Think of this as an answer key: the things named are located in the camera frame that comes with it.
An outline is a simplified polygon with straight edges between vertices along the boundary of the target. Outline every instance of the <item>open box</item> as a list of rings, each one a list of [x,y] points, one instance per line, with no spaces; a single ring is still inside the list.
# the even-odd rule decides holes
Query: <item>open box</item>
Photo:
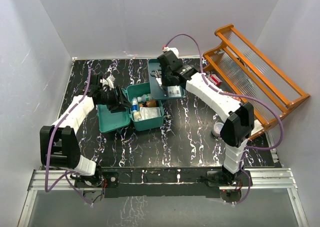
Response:
[[[139,97],[144,94],[150,94],[149,82],[129,85],[126,90],[123,90],[128,100],[132,103],[134,97]],[[156,118],[150,118],[146,120],[135,121],[133,113],[130,109],[124,112],[111,113],[106,105],[98,105],[98,117],[99,117],[99,128],[103,133],[118,130],[126,127],[133,121],[134,128],[137,131],[145,131],[153,128],[159,128],[164,123],[165,111],[161,100],[157,100],[160,108],[161,116]]]

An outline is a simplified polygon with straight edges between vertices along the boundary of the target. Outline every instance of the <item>table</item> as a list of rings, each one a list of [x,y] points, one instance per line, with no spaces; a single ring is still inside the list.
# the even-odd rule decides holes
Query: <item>table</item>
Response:
[[[112,74],[115,85],[126,89],[129,85],[149,81],[147,59],[88,59],[75,60],[63,97],[60,114],[68,108],[79,88],[85,86],[88,68],[105,78]],[[183,59],[189,65],[199,65],[198,58]],[[226,84],[221,88],[232,92]],[[224,142],[212,135],[219,116],[202,100],[191,93],[184,98],[168,100],[164,104],[164,124],[161,128],[136,131],[131,124],[119,132],[101,133],[97,110],[83,121],[77,132],[81,154],[97,161],[102,167],[132,168],[189,168],[220,167],[224,161]],[[263,134],[248,145],[267,147]],[[244,160],[246,166],[274,167],[270,151],[250,150]]]

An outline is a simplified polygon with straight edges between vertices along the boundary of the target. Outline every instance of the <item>clear ribbed panel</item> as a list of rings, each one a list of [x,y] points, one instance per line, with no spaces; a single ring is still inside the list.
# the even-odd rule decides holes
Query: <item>clear ribbed panel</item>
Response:
[[[235,33],[225,36],[256,68],[259,70],[289,101],[294,101],[300,95],[278,75],[262,58],[260,58]]]
[[[266,96],[266,94],[247,76],[247,74],[237,65],[236,62],[227,54],[224,53],[221,60],[218,62],[218,67],[225,73],[231,82],[241,91],[243,95],[254,97],[263,100],[275,112],[280,115],[282,112],[277,106]],[[248,100],[253,107],[265,118],[270,121],[274,116],[265,107],[259,103]]]

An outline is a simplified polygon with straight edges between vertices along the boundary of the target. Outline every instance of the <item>gray floor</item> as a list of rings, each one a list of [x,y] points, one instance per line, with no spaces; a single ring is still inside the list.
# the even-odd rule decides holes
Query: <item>gray floor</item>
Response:
[[[204,196],[120,197],[91,208],[73,191],[38,191],[29,227],[298,226],[286,189],[252,189],[236,207],[217,201]]]

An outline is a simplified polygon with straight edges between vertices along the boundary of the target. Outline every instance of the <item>white wall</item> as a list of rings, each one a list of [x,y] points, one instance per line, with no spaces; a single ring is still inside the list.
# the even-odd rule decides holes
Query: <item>white wall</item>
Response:
[[[40,0],[0,1],[0,226],[18,224],[71,61]]]
[[[214,31],[233,23],[256,42],[278,0],[41,0],[72,57],[155,57],[178,33],[203,51],[220,41]],[[198,55],[190,40],[172,43]]]
[[[320,223],[320,0],[279,0],[256,46],[311,97],[284,121],[277,148],[292,168],[311,227]],[[277,141],[279,130],[273,129]]]

